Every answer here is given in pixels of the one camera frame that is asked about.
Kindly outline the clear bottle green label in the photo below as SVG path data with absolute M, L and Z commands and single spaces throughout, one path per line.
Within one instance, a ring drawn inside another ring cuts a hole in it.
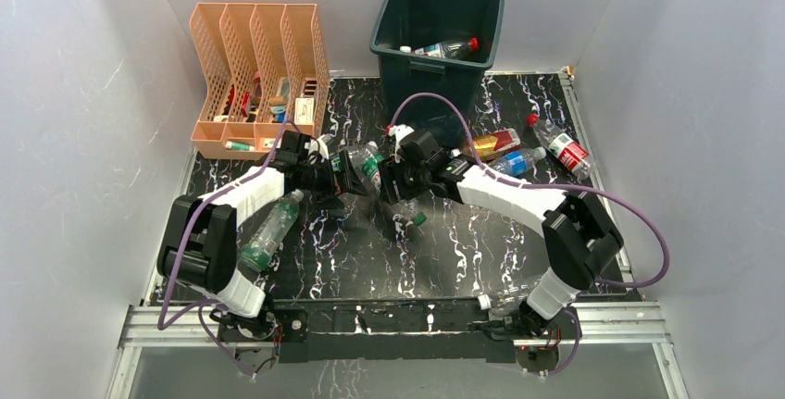
M 340 158 L 340 152 L 345 151 L 349 156 L 349 163 L 353 167 L 361 166 L 364 161 L 360 159 L 361 151 L 365 149 L 376 148 L 378 145 L 374 142 L 361 143 L 353 146 L 339 146 L 333 136 L 322 134 L 318 140 L 325 146 L 325 152 L 328 155 L 330 164 L 334 171 L 345 170 L 346 166 Z

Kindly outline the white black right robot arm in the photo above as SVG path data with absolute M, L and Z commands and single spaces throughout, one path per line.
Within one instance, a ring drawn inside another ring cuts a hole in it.
M 482 294 L 488 314 L 476 330 L 494 337 L 546 337 L 558 316 L 591 289 L 623 246 L 599 197 L 590 191 L 536 190 L 498 175 L 471 156 L 439 145 L 426 130 L 388 127 L 394 151 L 380 163 L 381 198 L 396 203 L 430 192 L 510 218 L 539 234 L 549 267 L 522 287 Z

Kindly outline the green label bottle green cap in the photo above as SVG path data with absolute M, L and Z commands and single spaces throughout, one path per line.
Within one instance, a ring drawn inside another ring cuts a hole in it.
M 383 160 L 383 156 L 379 153 L 377 144 L 373 141 L 367 143 L 362 151 L 358 152 L 358 158 L 363 174 L 370 181 L 379 198 L 381 198 L 380 162 Z M 404 227 L 419 227 L 427 220 L 427 216 L 413 202 L 397 202 L 395 204 L 383 202 L 383 204 L 389 208 L 392 218 Z

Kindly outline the blue label clear bottle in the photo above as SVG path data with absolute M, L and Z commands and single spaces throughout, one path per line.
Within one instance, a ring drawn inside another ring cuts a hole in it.
M 531 170 L 534 165 L 546 157 L 543 147 L 521 148 L 493 160 L 489 167 L 494 171 L 510 177 L 519 177 Z

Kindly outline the green tea bottle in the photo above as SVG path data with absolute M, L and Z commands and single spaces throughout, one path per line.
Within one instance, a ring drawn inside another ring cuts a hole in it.
M 298 219 L 300 202 L 304 196 L 302 191 L 294 190 L 272 207 L 268 217 L 242 249 L 239 256 L 241 263 L 257 272 L 268 268 L 290 228 Z

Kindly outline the red label water bottle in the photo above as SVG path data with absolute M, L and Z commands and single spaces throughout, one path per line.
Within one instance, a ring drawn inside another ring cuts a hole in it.
M 460 60 L 480 49 L 480 42 L 476 37 L 467 39 L 455 39 L 431 44 L 429 46 L 418 49 L 420 55 Z

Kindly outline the orange drink bottle white cap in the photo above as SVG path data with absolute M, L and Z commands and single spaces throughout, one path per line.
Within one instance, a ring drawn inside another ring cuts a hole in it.
M 427 52 L 424 48 L 412 48 L 411 46 L 408 45 L 400 46 L 399 51 L 402 53 L 412 54 L 412 55 L 420 55 L 420 56 L 427 55 Z

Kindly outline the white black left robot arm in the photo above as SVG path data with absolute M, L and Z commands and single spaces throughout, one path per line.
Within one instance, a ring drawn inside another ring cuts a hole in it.
M 156 261 L 168 282 L 165 299 L 180 283 L 223 310 L 219 323 L 251 339 L 271 336 L 277 317 L 264 289 L 238 267 L 238 229 L 266 206 L 296 202 L 305 193 L 325 208 L 342 206 L 344 193 L 367 194 L 352 157 L 326 137 L 285 131 L 241 177 L 210 193 L 176 198 Z

